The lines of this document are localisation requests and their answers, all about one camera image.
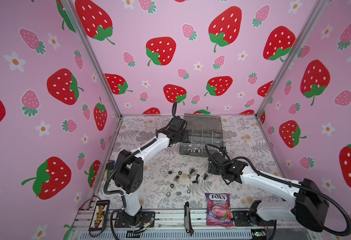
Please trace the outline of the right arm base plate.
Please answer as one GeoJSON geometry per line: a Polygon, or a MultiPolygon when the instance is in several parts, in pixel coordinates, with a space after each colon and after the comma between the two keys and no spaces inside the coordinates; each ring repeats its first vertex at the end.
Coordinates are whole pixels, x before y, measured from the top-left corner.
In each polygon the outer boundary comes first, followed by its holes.
{"type": "Polygon", "coordinates": [[[232,211],[231,219],[236,227],[273,227],[273,221],[264,221],[255,212],[247,210],[232,211]]]}

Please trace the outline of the grey plastic organizer box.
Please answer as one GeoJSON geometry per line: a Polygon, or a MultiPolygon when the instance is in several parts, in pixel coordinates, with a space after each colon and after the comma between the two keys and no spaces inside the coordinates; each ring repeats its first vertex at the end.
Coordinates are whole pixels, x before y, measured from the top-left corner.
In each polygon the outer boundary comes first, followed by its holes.
{"type": "Polygon", "coordinates": [[[213,145],[225,148],[221,118],[219,116],[185,114],[184,120],[187,121],[187,127],[186,134],[179,143],[180,155],[208,157],[206,150],[211,154],[217,152],[217,149],[212,147],[213,145]],[[189,145],[200,148],[201,153],[187,152],[186,148],[189,145]]]}

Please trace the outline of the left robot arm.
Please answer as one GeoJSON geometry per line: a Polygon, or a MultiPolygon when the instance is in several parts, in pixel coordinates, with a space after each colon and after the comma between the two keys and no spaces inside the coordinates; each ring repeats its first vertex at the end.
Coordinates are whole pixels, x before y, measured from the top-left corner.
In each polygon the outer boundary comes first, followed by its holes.
{"type": "Polygon", "coordinates": [[[107,164],[107,175],[103,192],[112,195],[120,192],[124,212],[135,217],[142,211],[138,189],[143,183],[144,166],[160,151],[181,142],[187,127],[187,121],[173,116],[163,128],[156,130],[153,138],[134,150],[122,150],[114,166],[107,164]]]}

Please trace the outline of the silver wing nuts pile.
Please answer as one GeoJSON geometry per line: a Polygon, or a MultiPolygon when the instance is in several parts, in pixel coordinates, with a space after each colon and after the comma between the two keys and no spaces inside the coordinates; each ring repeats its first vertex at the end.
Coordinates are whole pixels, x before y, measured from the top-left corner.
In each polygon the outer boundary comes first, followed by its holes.
{"type": "Polygon", "coordinates": [[[201,153],[201,149],[200,148],[195,148],[194,146],[187,146],[186,151],[189,153],[201,153]]]}

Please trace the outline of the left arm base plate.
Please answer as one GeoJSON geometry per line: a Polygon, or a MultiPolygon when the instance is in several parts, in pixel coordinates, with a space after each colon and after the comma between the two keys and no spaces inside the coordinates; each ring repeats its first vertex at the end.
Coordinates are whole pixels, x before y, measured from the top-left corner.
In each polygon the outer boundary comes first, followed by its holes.
{"type": "Polygon", "coordinates": [[[125,211],[118,212],[117,216],[114,217],[113,227],[115,228],[138,228],[145,224],[149,224],[148,227],[153,227],[155,223],[155,212],[138,212],[134,217],[128,215],[125,211]]]}

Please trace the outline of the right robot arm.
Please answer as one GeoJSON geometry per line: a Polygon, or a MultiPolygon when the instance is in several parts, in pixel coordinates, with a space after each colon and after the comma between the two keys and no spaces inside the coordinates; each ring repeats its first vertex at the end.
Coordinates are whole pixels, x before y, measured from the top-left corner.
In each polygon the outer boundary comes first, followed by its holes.
{"type": "Polygon", "coordinates": [[[313,181],[293,181],[272,176],[256,169],[246,157],[229,160],[227,154],[213,153],[208,156],[208,162],[227,185],[233,182],[252,185],[282,198],[282,202],[254,201],[246,213],[247,221],[251,224],[288,221],[297,222],[312,232],[326,231],[340,237],[351,234],[348,213],[335,200],[322,193],[313,181]],[[329,205],[335,206],[344,217],[345,230],[335,231],[325,226],[329,205]]]}

